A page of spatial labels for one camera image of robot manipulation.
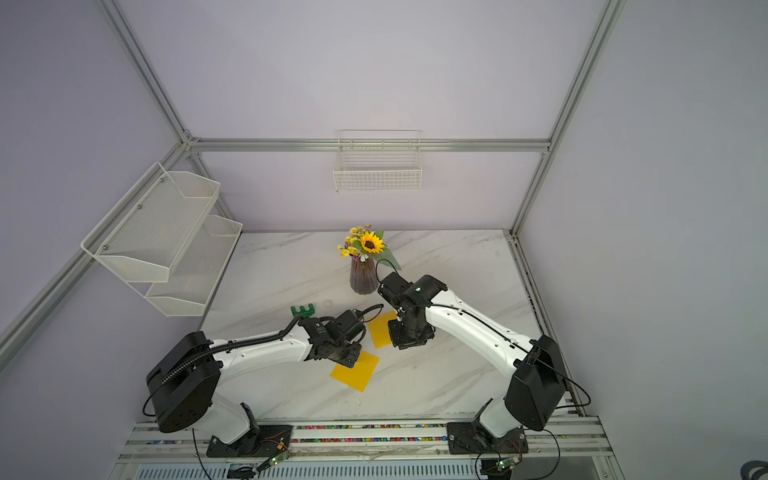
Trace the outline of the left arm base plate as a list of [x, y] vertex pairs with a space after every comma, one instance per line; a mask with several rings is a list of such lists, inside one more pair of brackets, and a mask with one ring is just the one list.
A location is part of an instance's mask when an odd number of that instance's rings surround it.
[[290, 446], [294, 427], [262, 424], [239, 440], [226, 444], [213, 436], [206, 451], [209, 458], [274, 458]]

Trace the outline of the white two-tier mesh shelf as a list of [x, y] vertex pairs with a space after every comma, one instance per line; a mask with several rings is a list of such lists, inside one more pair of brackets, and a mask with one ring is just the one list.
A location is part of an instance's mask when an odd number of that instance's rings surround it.
[[152, 165], [81, 249], [166, 317], [206, 314], [243, 225], [215, 213], [220, 183]]

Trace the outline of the yellow envelope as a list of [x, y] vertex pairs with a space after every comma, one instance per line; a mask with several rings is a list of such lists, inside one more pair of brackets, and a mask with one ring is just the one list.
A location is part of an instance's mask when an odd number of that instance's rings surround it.
[[370, 332], [373, 345], [376, 349], [382, 349], [392, 344], [388, 327], [388, 323], [392, 320], [397, 321], [397, 314], [395, 311], [379, 314], [376, 318], [367, 323], [368, 331]]
[[353, 367], [347, 368], [337, 365], [332, 370], [330, 377], [358, 392], [364, 392], [373, 377], [379, 361], [379, 357], [362, 351]]

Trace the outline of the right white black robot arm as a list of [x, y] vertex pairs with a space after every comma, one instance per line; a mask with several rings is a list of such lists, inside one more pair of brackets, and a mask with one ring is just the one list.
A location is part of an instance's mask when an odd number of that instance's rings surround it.
[[397, 315], [388, 322], [396, 348], [423, 346], [439, 329], [469, 346], [509, 381], [505, 395], [490, 400], [475, 417], [487, 435], [501, 438], [518, 426], [545, 429], [568, 389], [564, 358], [553, 338], [533, 339], [492, 320], [431, 275], [409, 282], [392, 272], [380, 282], [378, 293]]

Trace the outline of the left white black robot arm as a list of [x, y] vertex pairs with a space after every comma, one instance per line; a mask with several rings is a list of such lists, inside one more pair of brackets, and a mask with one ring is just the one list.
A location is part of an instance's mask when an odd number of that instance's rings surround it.
[[353, 367], [366, 333], [364, 313], [337, 317], [296, 315], [283, 329], [242, 339], [213, 340], [204, 332], [185, 335], [147, 374], [145, 404], [162, 433], [185, 429], [211, 436], [208, 454], [246, 457], [287, 446], [293, 427], [261, 427], [246, 403], [218, 392], [241, 375], [308, 360]]

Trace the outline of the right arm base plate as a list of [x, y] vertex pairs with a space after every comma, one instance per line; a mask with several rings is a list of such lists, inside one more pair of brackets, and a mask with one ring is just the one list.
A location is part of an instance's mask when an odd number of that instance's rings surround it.
[[449, 422], [446, 424], [447, 444], [452, 455], [459, 454], [526, 454], [529, 452], [523, 429], [515, 428], [495, 437], [478, 422]]

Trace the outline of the sunflower bouquet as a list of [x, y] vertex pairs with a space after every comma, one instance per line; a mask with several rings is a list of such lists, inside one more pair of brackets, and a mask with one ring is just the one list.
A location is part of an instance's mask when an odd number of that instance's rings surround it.
[[337, 249], [341, 258], [352, 258], [360, 262], [371, 259], [373, 263], [384, 262], [395, 270], [402, 269], [394, 253], [384, 242], [384, 231], [375, 231], [370, 225], [351, 228]]

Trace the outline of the brown ribbed vase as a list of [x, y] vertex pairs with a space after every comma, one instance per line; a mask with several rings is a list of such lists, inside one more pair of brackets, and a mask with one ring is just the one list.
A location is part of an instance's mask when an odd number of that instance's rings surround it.
[[361, 260], [351, 259], [350, 287], [359, 295], [369, 295], [378, 289], [379, 281], [376, 272], [377, 264], [372, 258]]

